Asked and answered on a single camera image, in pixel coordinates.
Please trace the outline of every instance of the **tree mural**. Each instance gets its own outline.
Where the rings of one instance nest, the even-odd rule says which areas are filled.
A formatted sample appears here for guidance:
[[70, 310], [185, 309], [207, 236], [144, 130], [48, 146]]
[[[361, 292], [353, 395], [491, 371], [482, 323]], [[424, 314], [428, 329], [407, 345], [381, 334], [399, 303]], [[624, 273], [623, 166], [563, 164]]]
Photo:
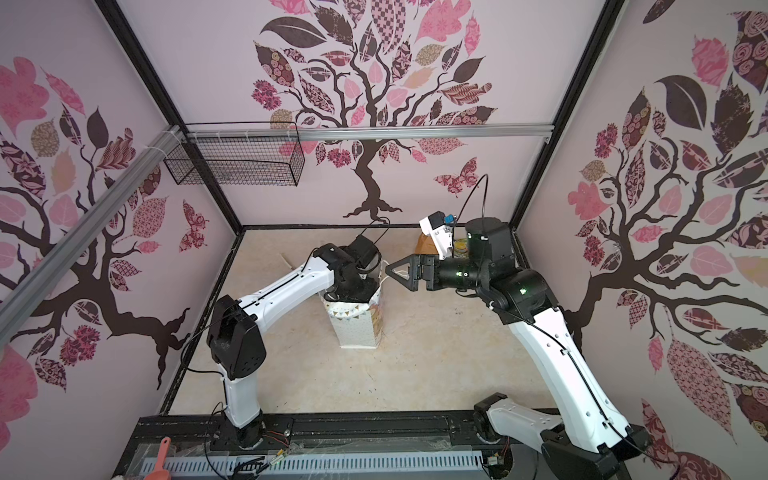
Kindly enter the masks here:
[[[36, 70], [31, 61], [17, 57], [14, 66], [16, 72], [0, 67], [0, 115], [13, 137], [20, 122], [48, 116], [43, 106], [50, 95], [46, 88], [35, 84]], [[12, 243], [0, 242], [0, 269], [5, 270], [0, 274], [0, 284], [10, 290], [95, 204], [97, 186], [103, 182], [104, 186], [99, 188], [104, 189], [114, 183], [108, 171], [125, 169], [136, 155], [130, 128], [124, 129], [123, 136], [109, 140], [107, 125], [98, 109], [86, 117], [82, 100], [67, 83], [51, 74], [46, 74], [46, 79], [61, 100], [61, 110], [32, 131], [29, 143], [36, 156], [19, 147], [19, 139], [0, 135], [0, 150], [8, 167], [8, 176], [2, 183], [11, 185], [0, 187], [0, 231], [15, 238]], [[85, 136], [81, 134], [83, 123]], [[66, 140], [60, 142], [60, 135]], [[83, 162], [87, 180], [78, 181], [75, 161]], [[180, 349], [184, 343], [175, 333], [188, 309], [163, 324], [155, 317], [121, 312], [115, 297], [130, 291], [127, 277], [141, 273], [129, 257], [153, 253], [160, 246], [151, 239], [165, 217], [167, 197], [152, 196], [160, 180], [161, 170], [156, 167], [72, 265], [74, 279], [65, 277], [60, 283], [65, 285], [63, 290], [35, 309], [30, 323], [40, 324], [35, 319], [44, 317], [43, 323], [20, 330], [12, 337], [13, 340], [37, 336], [27, 358], [36, 358], [35, 371], [40, 379], [66, 390], [66, 369], [93, 359], [104, 334], [137, 334], [148, 336], [155, 343], [160, 388], [168, 349]], [[205, 228], [205, 220], [194, 210], [188, 212], [188, 207], [185, 202], [190, 232], [199, 233]], [[127, 235], [129, 225], [131, 233]], [[137, 237], [138, 241], [120, 244], [130, 237]], [[198, 234], [194, 239], [200, 245], [201, 237]], [[191, 243], [198, 247], [194, 240]], [[59, 341], [62, 333], [64, 339]]]
[[[768, 107], [753, 129], [750, 106], [750, 93], [761, 105], [766, 101], [768, 15], [732, 15], [738, 24], [732, 55], [717, 39], [696, 38], [692, 60], [701, 82], [685, 75], [662, 78], [656, 83], [664, 86], [666, 108], [652, 107], [643, 90], [621, 134], [615, 124], [598, 133], [598, 158], [581, 171], [586, 181], [568, 195], [586, 220], [576, 237], [584, 239], [592, 273], [579, 309], [564, 315], [581, 346], [595, 303], [606, 289], [619, 290], [617, 308], [628, 307], [630, 329], [648, 321], [654, 370], [663, 368], [666, 343], [675, 382], [701, 412], [733, 435], [733, 391], [742, 413], [768, 441], [768, 390], [741, 385], [768, 383], [768, 373], [747, 358], [764, 346], [768, 332], [736, 327], [736, 319], [721, 321], [707, 310], [731, 305], [768, 315], [763, 299], [735, 290], [747, 282], [768, 286], [768, 257], [754, 252], [768, 247], [768, 216], [744, 213], [768, 202], [768, 180], [761, 179], [768, 148], [744, 141], [750, 131], [755, 138], [768, 130]], [[714, 105], [707, 104], [705, 89], [717, 92]], [[679, 135], [665, 134], [667, 119], [679, 126]], [[682, 341], [686, 334], [703, 348], [730, 352], [702, 353]]]
[[[454, 107], [450, 109], [453, 111], [443, 108], [444, 100], [452, 107], [477, 104], [492, 87], [490, 83], [469, 83], [483, 60], [470, 58], [480, 41], [478, 22], [474, 15], [465, 24], [461, 20], [469, 12], [469, 0], [458, 0], [455, 5], [452, 0], [407, 0], [413, 4], [407, 8], [414, 8], [414, 17], [407, 14], [406, 0], [371, 0], [369, 22], [362, 21], [368, 8], [366, 0], [309, 2], [312, 11], [303, 0], [271, 2], [296, 15], [275, 18], [262, 28], [262, 33], [277, 34], [295, 48], [278, 50], [255, 43], [259, 63], [277, 88], [266, 80], [256, 81], [252, 97], [267, 110], [274, 110], [271, 121], [275, 128], [281, 127], [277, 123], [281, 121], [295, 121], [301, 127], [484, 124], [495, 110], [483, 106]], [[429, 8], [419, 13], [421, 7]], [[298, 15], [312, 15], [319, 28]], [[408, 20], [419, 16], [413, 44], [427, 37], [438, 43], [422, 46], [414, 56], [410, 37], [403, 39], [403, 35]], [[461, 38], [449, 41], [450, 35], [461, 32]], [[312, 55], [324, 52], [307, 59], [310, 49]], [[458, 61], [464, 56], [468, 59]], [[279, 108], [284, 101], [298, 108]], [[458, 138], [424, 138], [416, 142], [418, 148], [406, 143], [396, 139], [313, 141], [303, 142], [303, 149], [305, 153], [314, 151], [318, 164], [325, 160], [336, 168], [354, 164], [367, 197], [344, 217], [369, 212], [372, 220], [378, 220], [379, 212], [402, 210], [382, 198], [373, 178], [372, 161], [400, 162], [406, 152], [414, 160], [426, 162], [424, 153], [446, 154], [463, 145]], [[458, 193], [468, 183], [466, 178], [454, 178], [448, 188]]]

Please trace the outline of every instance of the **metal frame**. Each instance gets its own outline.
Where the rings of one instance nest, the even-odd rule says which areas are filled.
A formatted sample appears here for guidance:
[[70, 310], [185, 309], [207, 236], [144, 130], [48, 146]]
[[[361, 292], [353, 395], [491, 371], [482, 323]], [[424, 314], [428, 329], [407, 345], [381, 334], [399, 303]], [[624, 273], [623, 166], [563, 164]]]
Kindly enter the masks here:
[[149, 148], [144, 149], [138, 158], [131, 162], [112, 188], [96, 201], [77, 225], [45, 255], [40, 265], [0, 304], [0, 346], [10, 341], [38, 304], [56, 287], [72, 264], [88, 249], [88, 244], [163, 160], [163, 153], [178, 146], [178, 134], [178, 127], [170, 126], [160, 132]]

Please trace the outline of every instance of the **brown object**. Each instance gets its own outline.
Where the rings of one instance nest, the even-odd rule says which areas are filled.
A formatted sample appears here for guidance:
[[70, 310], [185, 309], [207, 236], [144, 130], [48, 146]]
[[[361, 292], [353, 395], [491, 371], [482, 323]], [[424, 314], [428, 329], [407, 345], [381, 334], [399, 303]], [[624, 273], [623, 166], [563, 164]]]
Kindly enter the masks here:
[[431, 237], [427, 237], [425, 234], [419, 234], [419, 241], [416, 242], [415, 252], [418, 255], [437, 255], [437, 247]]

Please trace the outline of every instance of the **patterned leaf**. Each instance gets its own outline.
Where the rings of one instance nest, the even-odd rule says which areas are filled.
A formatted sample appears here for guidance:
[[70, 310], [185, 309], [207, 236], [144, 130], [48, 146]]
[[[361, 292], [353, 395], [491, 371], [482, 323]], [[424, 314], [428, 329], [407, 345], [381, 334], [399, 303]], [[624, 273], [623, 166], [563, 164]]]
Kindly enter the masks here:
[[736, 353], [710, 353], [712, 362], [728, 375], [739, 377], [748, 382], [768, 383], [768, 373], [748, 358]]
[[441, 90], [440, 93], [457, 105], [476, 104], [479, 101], [480, 95], [488, 93], [491, 88], [493, 88], [493, 85], [490, 83], [481, 87], [478, 87], [478, 84], [470, 85], [464, 83]]
[[352, 55], [341, 50], [329, 51], [320, 56], [328, 58], [328, 61], [330, 61], [336, 67], [343, 67], [344, 65], [348, 64], [350, 60], [352, 60]]
[[761, 386], [730, 384], [736, 404], [757, 435], [768, 442], [765, 422], [768, 422], [768, 389]]
[[430, 155], [447, 154], [449, 151], [466, 145], [458, 138], [420, 138], [417, 142], [422, 150]]
[[714, 183], [725, 188], [745, 187], [760, 178], [767, 164], [768, 148], [734, 161], [717, 175]]
[[662, 16], [673, 3], [674, 0], [656, 0], [653, 6], [650, 7], [650, 10], [648, 10], [648, 13], [645, 14], [643, 23], [651, 23], [653, 20], [656, 20]]
[[453, 64], [456, 63], [456, 59], [458, 58], [458, 53], [461, 50], [462, 50], [462, 42], [460, 41], [458, 45], [456, 45], [455, 47], [451, 47], [445, 51], [445, 53], [442, 56], [443, 71], [448, 71], [450, 67], [452, 67]]
[[305, 81], [303, 78], [299, 78], [299, 80], [301, 81], [301, 88], [304, 90], [304, 94], [312, 105], [331, 114], [335, 112], [330, 97], [326, 95], [324, 91], [320, 90], [315, 85], [310, 84], [308, 81]]
[[60, 386], [67, 391], [67, 373], [59, 362], [38, 357], [35, 361], [35, 373], [43, 382]]
[[761, 329], [744, 329], [739, 327], [726, 333], [718, 340], [739, 352], [751, 352], [752, 350], [759, 349], [768, 341], [768, 333]]
[[445, 48], [444, 45], [438, 45], [436, 43], [422, 47], [421, 50], [419, 50], [419, 53], [416, 54], [416, 63], [422, 67], [431, 65], [437, 60], [437, 57], [440, 56], [440, 52], [443, 48]]
[[141, 273], [141, 270], [137, 269], [127, 260], [115, 260], [109, 267], [114, 268], [122, 276], [133, 276]]
[[302, 71], [312, 77], [314, 81], [325, 81], [331, 78], [330, 70], [323, 67], [309, 67], [302, 69]]
[[311, 23], [297, 17], [280, 17], [264, 25], [261, 33], [273, 31], [283, 40], [297, 48], [316, 47], [326, 42], [326, 38]]
[[720, 325], [720, 323], [703, 308], [692, 308], [686, 310], [683, 313], [683, 318], [695, 326], [700, 326], [703, 329], [711, 330], [728, 330], [728, 328]]
[[739, 225], [728, 242], [742, 248], [762, 249], [768, 245], [768, 214], [752, 217]]
[[671, 75], [657, 81], [667, 88], [667, 115], [678, 125], [701, 130], [707, 118], [707, 97], [697, 81]]
[[664, 361], [664, 347], [661, 345], [661, 337], [655, 336], [648, 344], [648, 359], [654, 367], [654, 372], [661, 370]]
[[45, 193], [45, 175], [40, 170], [40, 165], [32, 160], [27, 152], [8, 142], [1, 134], [0, 154], [14, 179], [27, 192], [42, 200]]
[[386, 105], [384, 105], [384, 108], [379, 110], [379, 113], [376, 114], [376, 121], [379, 122], [380, 126], [384, 127], [387, 120], [389, 120], [389, 113], [387, 112]]
[[35, 127], [29, 141], [38, 157], [56, 155], [58, 152], [58, 132], [53, 126], [53, 118]]
[[728, 155], [746, 137], [752, 125], [751, 117], [750, 96], [729, 82], [720, 91], [720, 98], [715, 103], [715, 118], [710, 124], [712, 138], [723, 155]]
[[109, 283], [112, 285], [112, 288], [120, 292], [131, 291], [131, 289], [129, 289], [128, 285], [125, 283], [125, 278], [113, 270], [109, 271]]
[[165, 218], [164, 198], [147, 198], [144, 203], [136, 209], [134, 215], [133, 228], [136, 237], [149, 238], [157, 233], [163, 226]]
[[666, 170], [672, 166], [670, 155], [655, 142], [650, 143], [650, 165], [656, 170]]
[[88, 300], [82, 300], [74, 305], [74, 311], [78, 313], [80, 318], [86, 322], [95, 323], [101, 325], [101, 321], [98, 316], [98, 306], [95, 303]]
[[629, 328], [641, 321], [646, 313], [648, 313], [648, 299], [645, 295], [641, 295], [629, 306]]
[[677, 386], [694, 405], [733, 435], [726, 386], [717, 371], [698, 350], [673, 339], [667, 364]]
[[664, 192], [664, 195], [659, 199], [659, 210], [663, 214], [674, 215], [680, 209], [682, 202], [683, 194], [680, 192], [680, 185], [675, 185]]
[[344, 8], [346, 8], [346, 12], [352, 19], [352, 23], [355, 24], [355, 28], [357, 28], [357, 22], [360, 21], [362, 15], [366, 12], [366, 0], [344, 0]]
[[406, 76], [406, 72], [411, 66], [411, 45], [404, 41], [397, 49], [395, 59], [392, 60], [392, 81], [398, 81]]
[[372, 23], [368, 24], [366, 33], [362, 34], [362, 38], [360, 39], [360, 61], [362, 62], [370, 60], [373, 55], [376, 54], [376, 47], [379, 46], [376, 37], [373, 36], [371, 25]]
[[621, 128], [621, 141], [624, 142], [627, 152], [640, 142], [649, 120], [650, 103], [645, 98], [645, 89], [643, 89], [630, 105], [627, 116], [624, 118], [624, 126]]
[[589, 237], [589, 234], [592, 233], [592, 230], [598, 225], [597, 220], [589, 220], [587, 223], [585, 223], [581, 229], [576, 233], [576, 237]]
[[590, 182], [600, 180], [605, 173], [605, 164], [602, 160], [593, 160], [581, 170], [581, 176], [584, 177], [586, 181]]
[[768, 258], [731, 257], [739, 272], [758, 286], [768, 286]]
[[61, 107], [64, 110], [61, 112], [61, 118], [58, 119], [58, 127], [70, 142], [80, 147], [83, 144], [83, 139], [80, 136], [80, 128], [69, 113], [69, 110], [67, 110], [64, 105]]
[[656, 265], [656, 273], [659, 275], [669, 273], [678, 268], [686, 258], [688, 258], [687, 254], [681, 256], [668, 253], [659, 259], [659, 264]]
[[645, 163], [643, 162], [643, 148], [634, 155], [629, 164], [627, 174], [624, 177], [624, 185], [627, 189], [627, 207], [632, 208], [640, 200], [645, 188]]
[[285, 54], [285, 56], [287, 56], [293, 61], [297, 61], [299, 63], [306, 63], [306, 59], [304, 58], [304, 55], [302, 55], [301, 52], [296, 50], [295, 48], [285, 48], [283, 49], [283, 53]]
[[683, 165], [696, 171], [712, 167], [712, 162], [702, 147], [683, 140]]

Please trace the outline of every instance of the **leaf pattern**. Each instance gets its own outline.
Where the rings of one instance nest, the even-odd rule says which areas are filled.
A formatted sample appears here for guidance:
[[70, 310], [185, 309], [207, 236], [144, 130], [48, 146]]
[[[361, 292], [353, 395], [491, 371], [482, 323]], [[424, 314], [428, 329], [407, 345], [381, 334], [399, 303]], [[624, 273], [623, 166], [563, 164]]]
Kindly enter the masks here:
[[27, 152], [8, 142], [1, 134], [0, 154], [8, 165], [11, 176], [27, 192], [42, 200], [45, 193], [45, 175], [40, 170], [40, 165], [32, 160]]
[[661, 337], [655, 336], [648, 344], [648, 359], [654, 367], [654, 372], [661, 370], [664, 361], [664, 347], [661, 345]]
[[694, 405], [733, 436], [730, 402], [717, 371], [698, 350], [677, 339], [667, 352], [667, 364], [677, 386]]
[[43, 382], [60, 386], [67, 391], [67, 373], [59, 362], [38, 357], [35, 361], [35, 373]]
[[751, 117], [750, 96], [729, 81], [720, 91], [720, 98], [715, 103], [715, 118], [710, 124], [712, 138], [723, 155], [728, 155], [746, 137], [752, 125]]
[[659, 259], [658, 265], [656, 265], [656, 273], [659, 275], [663, 273], [669, 273], [678, 268], [683, 260], [688, 258], [688, 255], [673, 255], [668, 253]]
[[666, 170], [672, 166], [670, 155], [655, 142], [650, 143], [650, 165], [656, 170]]
[[761, 386], [730, 384], [736, 404], [757, 435], [768, 442], [768, 389]]
[[707, 118], [707, 96], [701, 85], [684, 75], [658, 80], [667, 88], [667, 115], [678, 125], [701, 130]]
[[458, 138], [419, 138], [417, 142], [422, 150], [431, 155], [447, 154], [466, 145]]
[[712, 162], [702, 147], [683, 140], [683, 165], [688, 170], [706, 170]]
[[624, 177], [624, 185], [627, 189], [627, 207], [632, 208], [640, 200], [645, 188], [645, 163], [643, 162], [643, 148], [634, 155], [629, 164], [627, 174]]
[[491, 83], [487, 83], [481, 87], [478, 87], [478, 84], [470, 85], [464, 83], [441, 90], [440, 93], [457, 105], [476, 104], [479, 101], [480, 95], [488, 93], [491, 88], [493, 88]]
[[395, 59], [392, 60], [392, 81], [398, 81], [406, 76], [406, 72], [411, 66], [411, 45], [404, 41], [397, 49]]
[[330, 97], [326, 95], [324, 91], [320, 90], [315, 85], [310, 84], [308, 81], [305, 81], [303, 78], [299, 78], [299, 80], [301, 81], [301, 88], [303, 88], [304, 94], [312, 105], [331, 114], [335, 112]]
[[768, 373], [748, 358], [736, 353], [710, 353], [712, 363], [719, 366], [728, 375], [733, 375], [748, 382], [768, 383]]
[[768, 333], [761, 329], [739, 327], [726, 333], [718, 340], [739, 352], [751, 352], [759, 349], [768, 341]]
[[32, 149], [38, 157], [53, 157], [58, 153], [58, 132], [53, 126], [53, 118], [39, 124], [32, 130], [29, 139]]
[[98, 316], [98, 306], [89, 300], [82, 300], [74, 305], [74, 311], [86, 322], [101, 325]]
[[751, 184], [766, 170], [768, 148], [748, 154], [725, 167], [713, 180], [724, 188], [741, 188]]
[[645, 89], [643, 89], [630, 105], [624, 118], [624, 126], [621, 128], [621, 140], [624, 142], [627, 152], [640, 142], [645, 129], [648, 127], [649, 120], [650, 102], [645, 98]]
[[742, 248], [762, 249], [768, 245], [768, 214], [752, 217], [739, 225], [728, 242]]
[[436, 43], [425, 45], [419, 50], [419, 53], [416, 54], [416, 63], [422, 67], [431, 65], [437, 60], [437, 57], [440, 56], [440, 52], [443, 48], [445, 48], [444, 45], [438, 45]]

